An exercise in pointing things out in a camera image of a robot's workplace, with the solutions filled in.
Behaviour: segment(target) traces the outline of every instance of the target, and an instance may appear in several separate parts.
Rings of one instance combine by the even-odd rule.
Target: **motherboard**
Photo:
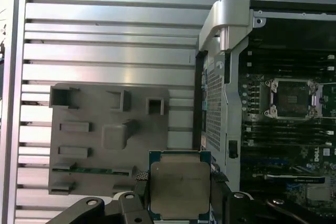
[[[251,47],[240,54],[242,191],[288,198],[336,218],[335,67],[329,51]],[[205,64],[205,138],[212,138],[206,129],[211,77]]]

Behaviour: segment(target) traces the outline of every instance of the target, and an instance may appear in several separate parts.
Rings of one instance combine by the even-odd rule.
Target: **screw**
[[[92,200],[89,200],[88,202],[86,202],[86,204],[88,204],[89,206],[92,206],[92,205],[95,205],[97,204],[98,201],[92,199]]]
[[[277,205],[283,205],[285,202],[282,199],[274,199],[273,203]]]
[[[236,193],[234,194],[235,198],[237,199],[242,199],[244,197],[244,194],[241,194],[241,193]]]

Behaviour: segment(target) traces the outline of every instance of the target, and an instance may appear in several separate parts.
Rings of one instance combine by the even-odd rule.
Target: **perforated metal grille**
[[[221,139],[221,106],[222,78],[214,74],[214,70],[212,70],[208,73],[207,80],[206,139],[218,151]]]

